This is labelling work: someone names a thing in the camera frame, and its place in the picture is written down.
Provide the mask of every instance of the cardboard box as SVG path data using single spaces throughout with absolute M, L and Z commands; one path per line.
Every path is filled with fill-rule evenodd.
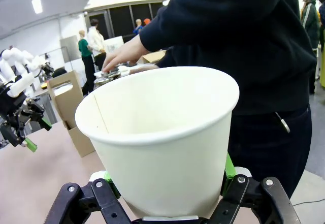
M 65 73 L 47 82 L 50 97 L 81 157 L 95 151 L 90 139 L 79 131 L 75 121 L 83 94 L 75 71 Z
M 165 53 L 166 53 L 165 50 L 161 50 L 161 51 L 153 52 L 153 53 L 150 53 L 147 55 L 143 55 L 142 56 L 143 63 L 155 64 L 164 57 Z

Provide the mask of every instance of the black pants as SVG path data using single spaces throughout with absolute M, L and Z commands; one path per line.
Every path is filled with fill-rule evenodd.
M 106 53 L 101 53 L 95 56 L 95 64 L 98 66 L 98 69 L 101 71 L 103 68 L 103 64 L 106 58 Z
M 309 93 L 310 94 L 315 94 L 316 66 L 317 66 L 317 64 L 315 64 L 313 70 L 311 71 L 311 75 L 309 77 Z
M 233 116 L 228 152 L 234 166 L 249 169 L 256 181 L 270 176 L 278 178 L 290 198 L 309 154 L 311 113 L 306 106 L 278 114 L 289 126 L 290 133 L 275 113 Z
M 91 55 L 86 57 L 83 56 L 82 61 L 85 65 L 85 72 L 87 78 L 85 85 L 82 87 L 82 93 L 85 95 L 88 94 L 88 92 L 93 91 L 93 82 L 95 81 L 95 67 L 93 66 L 93 60 Z

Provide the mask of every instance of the dark jacket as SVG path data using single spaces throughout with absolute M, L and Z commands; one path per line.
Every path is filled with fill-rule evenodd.
M 231 75 L 240 88 L 235 115 L 308 104 L 316 58 L 298 0 L 170 0 L 140 39 L 150 51 L 174 46 L 161 68 L 202 66 Z
M 313 49 L 316 49 L 319 43 L 319 24 L 315 4 L 316 0 L 306 0 L 306 5 L 301 14 L 301 24 L 309 36 Z

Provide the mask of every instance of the green shirt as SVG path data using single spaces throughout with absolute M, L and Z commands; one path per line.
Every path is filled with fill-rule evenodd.
M 79 50 L 81 51 L 81 56 L 87 57 L 91 55 L 91 52 L 88 50 L 88 42 L 85 39 L 82 39 L 78 43 L 79 45 Z

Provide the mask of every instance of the ceiling light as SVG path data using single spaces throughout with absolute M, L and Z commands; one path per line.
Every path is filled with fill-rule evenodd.
M 169 1 L 170 1 L 170 0 L 165 0 L 165 1 L 162 2 L 162 4 L 163 4 L 164 6 L 167 6 L 168 3 L 169 3 Z
M 41 0 L 32 0 L 31 3 L 36 14 L 43 12 Z

